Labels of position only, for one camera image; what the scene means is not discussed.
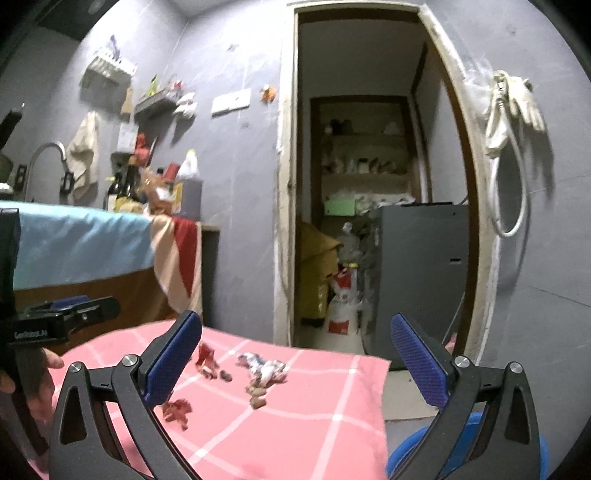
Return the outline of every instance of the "beige towel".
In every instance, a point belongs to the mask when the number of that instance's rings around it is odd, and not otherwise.
[[[79,200],[90,185],[99,180],[99,120],[96,112],[86,115],[66,148],[68,168],[74,174],[75,200]]]

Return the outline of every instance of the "white glove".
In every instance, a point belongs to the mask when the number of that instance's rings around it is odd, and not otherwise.
[[[543,132],[545,125],[542,114],[526,82],[521,77],[506,77],[511,115],[518,117],[521,114],[527,125],[531,125],[537,132]]]

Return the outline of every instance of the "light switch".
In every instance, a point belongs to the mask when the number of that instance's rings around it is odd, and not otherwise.
[[[213,99],[212,115],[248,108],[251,104],[251,89],[227,93]]]

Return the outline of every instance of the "shelf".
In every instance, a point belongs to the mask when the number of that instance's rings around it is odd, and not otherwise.
[[[322,195],[332,195],[339,190],[355,193],[404,193],[409,176],[393,173],[333,173],[322,177]]]
[[[96,73],[115,83],[128,83],[137,70],[137,65],[124,58],[114,58],[104,47],[96,52],[86,68],[87,72]]]
[[[376,146],[401,146],[406,147],[407,140],[403,135],[387,134],[350,134],[350,135],[325,135],[324,139],[333,142],[371,143]]]
[[[154,118],[166,111],[172,112],[182,97],[180,90],[160,90],[135,106],[134,115],[139,120]]]

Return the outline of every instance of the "shower hose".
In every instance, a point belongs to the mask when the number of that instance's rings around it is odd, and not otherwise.
[[[501,99],[498,102],[502,119],[505,121],[507,125],[507,134],[509,136],[509,141],[511,142],[511,146],[513,147],[513,151],[515,152],[515,158],[517,159],[519,180],[521,183],[521,206],[519,207],[519,215],[517,216],[515,225],[508,231],[503,230],[503,227],[501,225],[501,212],[498,205],[497,197],[497,176],[499,173],[499,159],[501,157],[501,152],[498,152],[498,155],[494,156],[494,158],[491,159],[491,180],[488,185],[487,203],[489,217],[491,219],[492,227],[494,228],[496,234],[501,238],[510,238],[513,235],[515,235],[521,228],[521,225],[523,224],[523,221],[525,219],[525,214],[527,213],[527,181],[525,178],[525,165],[523,156],[521,155],[521,150],[519,149],[519,145],[515,137],[515,132],[511,127],[511,120],[508,118],[505,108],[505,102]]]

